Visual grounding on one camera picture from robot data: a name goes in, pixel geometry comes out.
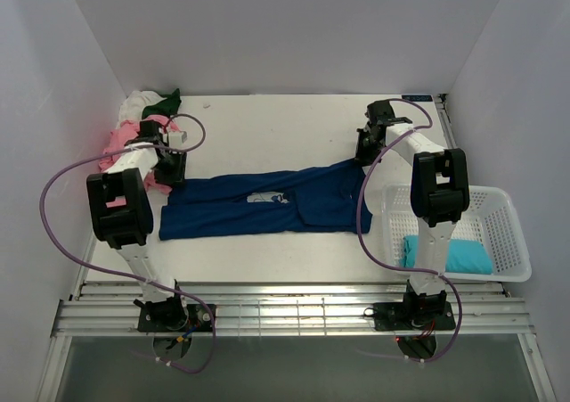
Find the navy blue printed t-shirt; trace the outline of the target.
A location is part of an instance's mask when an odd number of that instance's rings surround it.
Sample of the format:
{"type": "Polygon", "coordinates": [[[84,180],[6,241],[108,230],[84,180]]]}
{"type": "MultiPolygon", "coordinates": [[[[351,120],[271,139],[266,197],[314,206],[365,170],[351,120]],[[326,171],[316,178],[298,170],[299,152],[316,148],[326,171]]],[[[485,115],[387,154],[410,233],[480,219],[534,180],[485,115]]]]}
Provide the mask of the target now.
{"type": "Polygon", "coordinates": [[[162,207],[162,241],[252,234],[353,233],[365,174],[352,160],[328,167],[193,178],[162,207]]]}

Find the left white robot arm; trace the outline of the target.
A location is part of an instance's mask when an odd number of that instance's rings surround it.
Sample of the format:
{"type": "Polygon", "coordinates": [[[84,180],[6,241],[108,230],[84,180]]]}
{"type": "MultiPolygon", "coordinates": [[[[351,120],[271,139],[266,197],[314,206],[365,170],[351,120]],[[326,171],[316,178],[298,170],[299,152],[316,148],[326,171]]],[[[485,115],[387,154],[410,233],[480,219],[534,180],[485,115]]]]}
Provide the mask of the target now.
{"type": "Polygon", "coordinates": [[[169,188],[183,184],[186,154],[163,147],[170,141],[180,147],[184,140],[184,134],[168,133],[158,122],[145,120],[138,136],[127,143],[132,150],[107,170],[86,179],[96,238],[116,250],[132,273],[143,278],[142,299],[134,302],[141,309],[143,329],[154,325],[177,331],[189,319],[181,296],[171,292],[179,288],[177,281],[149,257],[147,239],[154,221],[144,186],[148,175],[169,188]]]}

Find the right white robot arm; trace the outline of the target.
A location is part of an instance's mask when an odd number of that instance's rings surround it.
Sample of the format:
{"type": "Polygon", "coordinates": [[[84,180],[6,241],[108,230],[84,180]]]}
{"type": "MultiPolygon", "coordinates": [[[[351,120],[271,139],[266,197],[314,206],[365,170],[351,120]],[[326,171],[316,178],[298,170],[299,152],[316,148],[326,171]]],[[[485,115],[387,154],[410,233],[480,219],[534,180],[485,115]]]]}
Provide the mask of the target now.
{"type": "Polygon", "coordinates": [[[398,117],[390,100],[368,105],[367,123],[358,129],[355,160],[374,169],[388,151],[411,165],[410,202],[418,219],[418,248],[403,298],[373,305],[378,331],[452,331],[460,324],[447,300],[446,261],[452,233],[468,209],[465,152],[447,149],[423,135],[423,127],[398,117]]]}

